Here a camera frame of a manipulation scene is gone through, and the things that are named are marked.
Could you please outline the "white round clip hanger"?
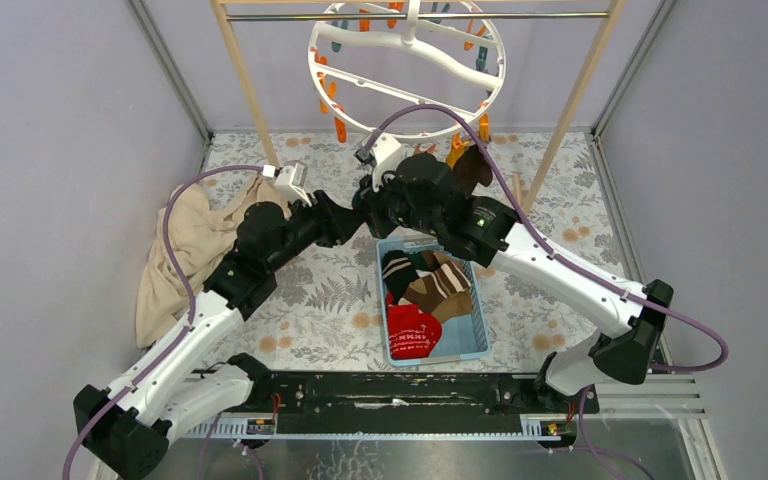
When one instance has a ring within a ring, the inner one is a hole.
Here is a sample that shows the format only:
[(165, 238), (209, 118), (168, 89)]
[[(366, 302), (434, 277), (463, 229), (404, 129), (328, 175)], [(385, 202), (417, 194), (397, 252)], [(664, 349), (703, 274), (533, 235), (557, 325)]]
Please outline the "white round clip hanger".
[(329, 5), (307, 65), (336, 137), (369, 134), (378, 107), (442, 105), (490, 137), (489, 111), (506, 80), (501, 33), (471, 2)]

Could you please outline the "light blue plastic basket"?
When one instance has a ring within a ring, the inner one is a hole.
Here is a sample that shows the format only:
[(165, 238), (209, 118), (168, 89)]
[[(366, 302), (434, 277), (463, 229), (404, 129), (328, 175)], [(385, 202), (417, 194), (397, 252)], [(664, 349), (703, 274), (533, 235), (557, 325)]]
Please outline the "light blue plastic basket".
[(396, 367), (477, 360), (492, 341), (469, 262), (429, 238), (376, 245), (385, 353)]

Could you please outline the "brown striped sock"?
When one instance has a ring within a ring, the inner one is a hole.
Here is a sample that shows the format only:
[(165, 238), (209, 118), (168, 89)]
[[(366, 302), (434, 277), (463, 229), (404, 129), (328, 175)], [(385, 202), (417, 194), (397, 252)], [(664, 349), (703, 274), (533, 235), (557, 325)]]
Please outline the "brown striped sock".
[(417, 305), (441, 324), (473, 311), (472, 283), (456, 262), (414, 281), (399, 301)]

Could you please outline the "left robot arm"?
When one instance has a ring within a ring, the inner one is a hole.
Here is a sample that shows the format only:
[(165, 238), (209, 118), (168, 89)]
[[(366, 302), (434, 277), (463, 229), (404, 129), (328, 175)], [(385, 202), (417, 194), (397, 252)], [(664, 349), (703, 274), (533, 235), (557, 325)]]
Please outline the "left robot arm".
[(365, 220), (363, 210), (340, 206), (322, 190), (288, 211), (272, 202), (249, 207), (186, 315), (107, 387), (86, 385), (76, 394), (78, 445), (123, 479), (145, 478), (184, 429), (167, 405), (195, 361), (268, 299), (280, 268), (312, 245), (347, 242)]

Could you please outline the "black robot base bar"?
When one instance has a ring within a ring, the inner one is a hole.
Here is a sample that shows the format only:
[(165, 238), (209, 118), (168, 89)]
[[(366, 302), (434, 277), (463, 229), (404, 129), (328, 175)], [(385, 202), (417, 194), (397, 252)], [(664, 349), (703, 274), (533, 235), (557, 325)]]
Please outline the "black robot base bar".
[(227, 362), (253, 381), (233, 412), (263, 414), (282, 435), (516, 434), (530, 415), (600, 410), (594, 392), (557, 397), (526, 374), (278, 371), (249, 354)]

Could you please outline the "black sock with beige stripes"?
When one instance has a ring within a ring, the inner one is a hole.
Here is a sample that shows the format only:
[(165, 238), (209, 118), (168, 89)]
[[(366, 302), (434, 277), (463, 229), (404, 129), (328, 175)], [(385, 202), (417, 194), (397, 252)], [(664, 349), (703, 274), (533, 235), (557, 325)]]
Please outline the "black sock with beige stripes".
[(419, 279), (416, 268), (402, 250), (387, 252), (381, 261), (381, 275), (394, 301), (400, 300), (408, 287)]

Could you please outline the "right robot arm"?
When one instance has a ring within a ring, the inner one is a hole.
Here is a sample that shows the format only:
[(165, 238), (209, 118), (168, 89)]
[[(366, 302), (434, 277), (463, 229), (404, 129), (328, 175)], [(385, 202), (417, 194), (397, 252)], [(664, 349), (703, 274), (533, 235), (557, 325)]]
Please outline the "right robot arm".
[(365, 175), (352, 206), (377, 238), (397, 227), (431, 235), (454, 256), (518, 276), (595, 326), (586, 340), (544, 361), (533, 386), (543, 410), (561, 410), (591, 384), (645, 381), (664, 328), (661, 310), (673, 295), (668, 284), (643, 285), (596, 267), (547, 240), (513, 208), (466, 194), (451, 169), (430, 154), (403, 160), (381, 183)]

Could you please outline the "tan brown sock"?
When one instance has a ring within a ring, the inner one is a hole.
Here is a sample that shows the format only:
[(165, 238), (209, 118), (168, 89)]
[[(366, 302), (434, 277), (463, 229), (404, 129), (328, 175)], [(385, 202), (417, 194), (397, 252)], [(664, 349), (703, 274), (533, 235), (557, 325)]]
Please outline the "tan brown sock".
[(454, 262), (447, 254), (435, 250), (424, 250), (419, 253), (419, 258), (421, 260), (419, 269), (428, 272), (434, 272), (442, 266)]

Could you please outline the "red patterned sock pair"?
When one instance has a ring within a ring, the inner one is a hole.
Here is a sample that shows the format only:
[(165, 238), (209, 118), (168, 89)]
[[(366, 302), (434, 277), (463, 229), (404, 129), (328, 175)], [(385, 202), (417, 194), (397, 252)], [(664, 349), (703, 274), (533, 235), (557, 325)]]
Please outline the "red patterned sock pair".
[(443, 335), (442, 324), (414, 304), (388, 306), (386, 320), (389, 353), (394, 360), (429, 357)]

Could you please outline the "dark brown sock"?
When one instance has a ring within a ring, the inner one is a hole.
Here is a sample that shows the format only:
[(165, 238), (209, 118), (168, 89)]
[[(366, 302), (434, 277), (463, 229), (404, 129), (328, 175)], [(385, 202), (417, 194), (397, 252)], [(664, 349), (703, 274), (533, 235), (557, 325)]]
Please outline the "dark brown sock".
[(477, 145), (468, 147), (452, 169), (465, 195), (471, 195), (477, 186), (489, 187), (494, 179), (492, 169)]

